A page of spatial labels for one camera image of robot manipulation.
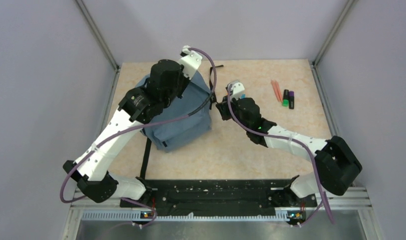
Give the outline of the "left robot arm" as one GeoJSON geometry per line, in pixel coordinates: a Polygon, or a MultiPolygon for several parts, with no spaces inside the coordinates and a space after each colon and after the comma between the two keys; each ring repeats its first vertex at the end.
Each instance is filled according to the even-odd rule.
{"type": "Polygon", "coordinates": [[[151,67],[141,85],[126,92],[113,117],[91,146],[64,169],[77,182],[84,198],[102,203],[110,198],[130,198],[140,207],[149,204],[151,193],[142,181],[110,174],[108,169],[129,140],[151,120],[181,98],[197,66],[185,60],[162,59],[151,67]]]}

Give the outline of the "blue student backpack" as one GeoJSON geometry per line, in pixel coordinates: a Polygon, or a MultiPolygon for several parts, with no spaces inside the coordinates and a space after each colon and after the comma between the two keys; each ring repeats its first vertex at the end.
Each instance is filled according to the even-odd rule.
{"type": "Polygon", "coordinates": [[[165,122],[188,114],[190,116],[170,123],[145,127],[141,130],[147,140],[140,178],[144,179],[146,176],[152,145],[155,145],[158,150],[169,153],[211,130],[210,110],[212,104],[217,102],[216,94],[211,92],[213,89],[214,81],[210,80],[209,85],[206,85],[201,74],[197,72],[185,90],[184,97],[175,100],[170,107],[153,120],[165,122]]]}

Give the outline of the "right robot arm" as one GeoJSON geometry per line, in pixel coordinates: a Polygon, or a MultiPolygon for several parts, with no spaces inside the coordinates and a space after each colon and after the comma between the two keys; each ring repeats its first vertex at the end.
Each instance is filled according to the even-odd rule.
{"type": "Polygon", "coordinates": [[[284,200],[299,205],[305,197],[319,191],[342,196],[362,171],[362,165],[346,141],[339,136],[321,139],[287,130],[262,117],[254,99],[245,97],[216,104],[221,118],[234,120],[256,145],[280,149],[308,160],[313,172],[295,176],[285,187],[284,200]]]}

